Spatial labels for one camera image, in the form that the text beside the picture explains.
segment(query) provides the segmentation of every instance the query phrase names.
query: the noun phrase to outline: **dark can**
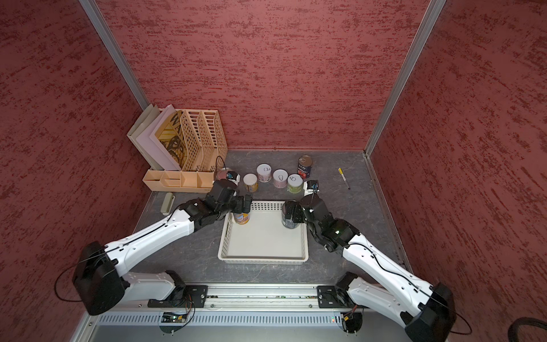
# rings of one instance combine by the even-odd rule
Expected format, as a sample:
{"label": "dark can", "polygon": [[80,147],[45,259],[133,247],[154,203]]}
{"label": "dark can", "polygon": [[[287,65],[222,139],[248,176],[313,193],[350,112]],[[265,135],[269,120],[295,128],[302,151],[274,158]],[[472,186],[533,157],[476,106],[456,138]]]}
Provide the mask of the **dark can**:
{"label": "dark can", "polygon": [[298,174],[302,179],[310,178],[312,164],[313,160],[307,154],[304,154],[298,159]]}

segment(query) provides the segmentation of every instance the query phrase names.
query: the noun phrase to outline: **black hose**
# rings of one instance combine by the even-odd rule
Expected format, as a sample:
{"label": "black hose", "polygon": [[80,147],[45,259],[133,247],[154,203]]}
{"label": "black hose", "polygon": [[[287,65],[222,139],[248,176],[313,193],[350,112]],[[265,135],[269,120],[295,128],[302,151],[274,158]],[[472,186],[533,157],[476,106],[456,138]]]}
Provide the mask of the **black hose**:
{"label": "black hose", "polygon": [[507,330],[507,338],[509,342],[519,342],[519,327],[520,326],[532,326],[547,330],[547,322],[538,320],[537,318],[531,317],[520,317],[517,318]]}

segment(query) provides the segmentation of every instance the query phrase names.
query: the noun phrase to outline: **white lid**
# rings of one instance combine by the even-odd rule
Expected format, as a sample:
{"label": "white lid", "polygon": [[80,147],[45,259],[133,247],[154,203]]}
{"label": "white lid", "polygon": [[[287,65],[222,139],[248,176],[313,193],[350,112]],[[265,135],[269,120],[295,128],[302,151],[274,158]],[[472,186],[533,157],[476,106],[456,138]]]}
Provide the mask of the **white lid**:
{"label": "white lid", "polygon": [[290,175],[289,179],[287,180],[287,183],[289,183],[291,187],[299,187],[302,185],[302,182],[302,177],[300,177],[300,175],[297,173]]}
{"label": "white lid", "polygon": [[262,176],[267,176],[271,173],[272,167],[268,164],[260,164],[257,167],[257,173]]}
{"label": "white lid", "polygon": [[279,169],[273,172],[273,178],[276,181],[283,182],[287,177],[289,177],[289,174],[285,170]]}
{"label": "white lid", "polygon": [[247,186],[253,186],[257,183],[258,177],[254,173],[248,173],[243,177],[243,183]]}

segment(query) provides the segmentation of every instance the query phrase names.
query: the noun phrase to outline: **white tray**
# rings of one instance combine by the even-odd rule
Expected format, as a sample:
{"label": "white tray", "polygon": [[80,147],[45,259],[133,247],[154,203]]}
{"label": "white tray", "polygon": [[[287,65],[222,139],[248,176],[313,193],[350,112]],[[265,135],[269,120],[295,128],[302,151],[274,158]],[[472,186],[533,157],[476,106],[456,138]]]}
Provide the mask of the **white tray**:
{"label": "white tray", "polygon": [[249,222],[224,219],[218,258],[229,264],[300,265],[308,260],[306,225],[294,229],[281,223],[284,201],[253,201]]}

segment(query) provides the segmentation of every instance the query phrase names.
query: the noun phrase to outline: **beige mesh file holder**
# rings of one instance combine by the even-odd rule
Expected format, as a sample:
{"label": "beige mesh file holder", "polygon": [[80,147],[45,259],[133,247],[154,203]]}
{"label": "beige mesh file holder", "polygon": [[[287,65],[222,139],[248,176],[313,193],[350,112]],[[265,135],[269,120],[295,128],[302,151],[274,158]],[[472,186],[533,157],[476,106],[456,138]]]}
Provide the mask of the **beige mesh file holder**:
{"label": "beige mesh file holder", "polygon": [[226,159],[228,147],[218,111],[177,109],[188,157],[182,171],[148,170],[143,182],[152,191],[207,193],[214,181],[217,157]]}

